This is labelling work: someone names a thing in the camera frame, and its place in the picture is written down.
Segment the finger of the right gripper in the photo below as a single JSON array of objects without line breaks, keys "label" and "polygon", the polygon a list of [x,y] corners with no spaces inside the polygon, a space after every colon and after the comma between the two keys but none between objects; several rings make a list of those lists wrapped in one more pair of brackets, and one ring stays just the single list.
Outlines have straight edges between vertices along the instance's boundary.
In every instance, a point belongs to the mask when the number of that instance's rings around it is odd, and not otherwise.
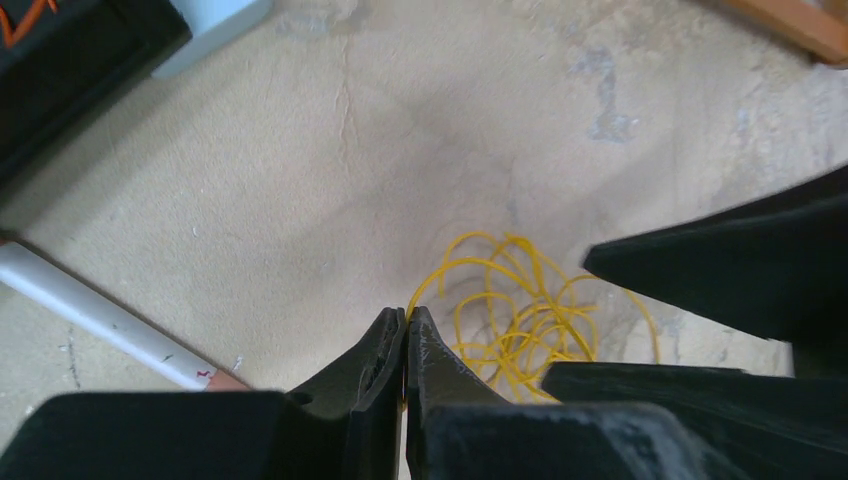
[{"label": "finger of the right gripper", "polygon": [[689,223],[592,246],[595,276],[787,342],[847,336],[847,169]]},{"label": "finger of the right gripper", "polygon": [[671,412],[713,448],[714,476],[844,479],[847,382],[738,369],[556,363],[542,389],[562,401],[641,402]]}]

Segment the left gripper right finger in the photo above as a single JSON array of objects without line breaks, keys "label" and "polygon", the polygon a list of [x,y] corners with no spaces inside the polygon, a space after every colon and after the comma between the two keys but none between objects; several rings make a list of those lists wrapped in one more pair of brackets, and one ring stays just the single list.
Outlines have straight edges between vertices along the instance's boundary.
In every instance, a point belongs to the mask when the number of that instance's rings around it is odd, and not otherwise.
[{"label": "left gripper right finger", "polygon": [[515,404],[408,313],[406,460],[414,479],[744,479],[671,412],[640,402]]}]

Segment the black plastic bin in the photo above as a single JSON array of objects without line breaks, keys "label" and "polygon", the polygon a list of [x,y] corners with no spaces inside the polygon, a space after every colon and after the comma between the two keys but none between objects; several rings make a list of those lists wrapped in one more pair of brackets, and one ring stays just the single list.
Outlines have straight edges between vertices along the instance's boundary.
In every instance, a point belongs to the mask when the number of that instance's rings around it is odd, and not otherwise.
[{"label": "black plastic bin", "polygon": [[1,4],[1,184],[68,138],[191,37],[168,1]]}]

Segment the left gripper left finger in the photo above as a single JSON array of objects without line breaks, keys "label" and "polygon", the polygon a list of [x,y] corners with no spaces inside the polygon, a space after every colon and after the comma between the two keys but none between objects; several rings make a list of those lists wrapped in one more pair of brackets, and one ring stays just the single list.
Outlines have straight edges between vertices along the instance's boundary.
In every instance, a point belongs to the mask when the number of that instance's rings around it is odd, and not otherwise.
[{"label": "left gripper left finger", "polygon": [[288,392],[96,392],[43,403],[5,479],[394,479],[406,323],[383,310]]}]

